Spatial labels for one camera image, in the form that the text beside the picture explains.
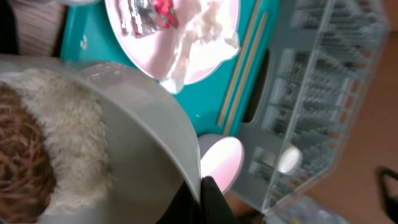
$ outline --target white fuzzy material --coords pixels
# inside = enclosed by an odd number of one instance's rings
[[[57,179],[46,213],[73,212],[111,186],[101,107],[91,93],[57,73],[31,68],[0,74],[36,118]]]

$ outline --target gray plastic crate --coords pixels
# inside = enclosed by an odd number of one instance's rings
[[[232,187],[238,197],[267,213],[331,169],[387,30],[379,1],[280,0],[261,99],[238,133],[245,147]],[[284,175],[273,167],[289,144],[303,161]],[[261,165],[261,151],[275,154],[273,166]]]

